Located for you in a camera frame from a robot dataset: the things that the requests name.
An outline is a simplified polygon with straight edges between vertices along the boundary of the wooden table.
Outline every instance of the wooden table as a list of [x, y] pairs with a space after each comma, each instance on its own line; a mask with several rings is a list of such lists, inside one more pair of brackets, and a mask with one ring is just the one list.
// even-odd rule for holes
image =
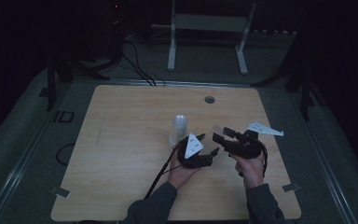
[[[206, 96], [215, 102], [207, 104]], [[168, 134], [177, 114], [186, 115], [187, 128], [195, 134], [215, 124], [239, 132], [254, 121], [269, 126], [253, 89], [99, 86], [62, 181], [70, 196], [57, 197], [52, 219], [122, 220], [168, 159]], [[296, 195], [282, 189], [290, 180], [274, 136], [260, 134], [259, 139], [268, 149], [265, 181], [285, 217], [300, 217]], [[202, 168], [179, 190], [169, 220], [247, 219], [244, 187], [234, 165], [221, 149], [211, 167]], [[157, 187], [166, 180], [164, 175]]]

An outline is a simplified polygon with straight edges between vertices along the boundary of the black equipment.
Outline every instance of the black equipment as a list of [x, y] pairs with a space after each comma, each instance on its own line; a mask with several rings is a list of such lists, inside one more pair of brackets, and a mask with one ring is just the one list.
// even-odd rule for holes
[[258, 140], [258, 133], [247, 130], [245, 133], [238, 133], [229, 128], [223, 129], [223, 134], [236, 138], [238, 141], [228, 141], [224, 136], [221, 136], [217, 133], [213, 133], [213, 141], [221, 145], [226, 152], [243, 157], [245, 159], [254, 159], [257, 158], [261, 152], [264, 153], [264, 170], [263, 175], [267, 169], [267, 149], [262, 142]]
[[[197, 139], [199, 139], [199, 141], [201, 141], [204, 136], [205, 136], [205, 133], [197, 136]], [[186, 154], [187, 141], [188, 141], [188, 137], [184, 138], [177, 145], [178, 146], [177, 158], [178, 158], [179, 162], [182, 163], [182, 165], [187, 169], [196, 169], [196, 168], [201, 168], [201, 167], [205, 167], [205, 166], [211, 166], [212, 162], [213, 162], [213, 157], [215, 157], [217, 155], [219, 148], [217, 147], [216, 149], [214, 149], [211, 152], [211, 154], [209, 154], [209, 155], [199, 155], [200, 153], [197, 152], [190, 158], [186, 159], [185, 154]]]

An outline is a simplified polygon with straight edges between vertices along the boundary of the tape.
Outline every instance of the tape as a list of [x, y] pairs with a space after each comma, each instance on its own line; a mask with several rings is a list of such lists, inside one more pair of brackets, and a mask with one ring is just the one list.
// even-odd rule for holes
[[298, 184], [288, 184], [282, 187], [284, 192], [290, 191], [290, 190], [298, 190], [301, 189], [301, 187]]
[[53, 187], [51, 190], [49, 190], [49, 192], [55, 195], [60, 195], [64, 198], [68, 198], [71, 194], [71, 191], [57, 187]]

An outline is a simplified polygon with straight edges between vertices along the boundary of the paper tag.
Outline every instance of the paper tag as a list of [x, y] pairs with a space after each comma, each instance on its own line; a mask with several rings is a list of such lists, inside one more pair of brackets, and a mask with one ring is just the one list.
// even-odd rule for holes
[[190, 158], [191, 156], [201, 151], [202, 149], [203, 149], [203, 144], [202, 142], [199, 141], [199, 139], [197, 139], [196, 135], [194, 135], [193, 133], [189, 134], [185, 159]]
[[283, 132], [278, 132], [276, 130], [273, 130], [267, 126], [264, 126], [262, 124], [259, 124], [257, 122], [251, 123], [248, 125], [248, 130], [257, 132], [257, 133], [266, 133], [266, 134], [273, 134], [273, 135], [279, 135], [283, 136]]

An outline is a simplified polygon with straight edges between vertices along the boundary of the person's right hand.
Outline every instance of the person's right hand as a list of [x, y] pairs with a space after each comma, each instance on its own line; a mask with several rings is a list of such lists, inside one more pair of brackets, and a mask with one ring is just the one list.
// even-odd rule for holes
[[263, 165], [264, 154], [261, 153], [257, 158], [248, 160], [233, 154], [229, 154], [234, 160], [237, 161], [235, 169], [243, 174], [243, 185], [246, 189], [255, 188], [263, 185]]

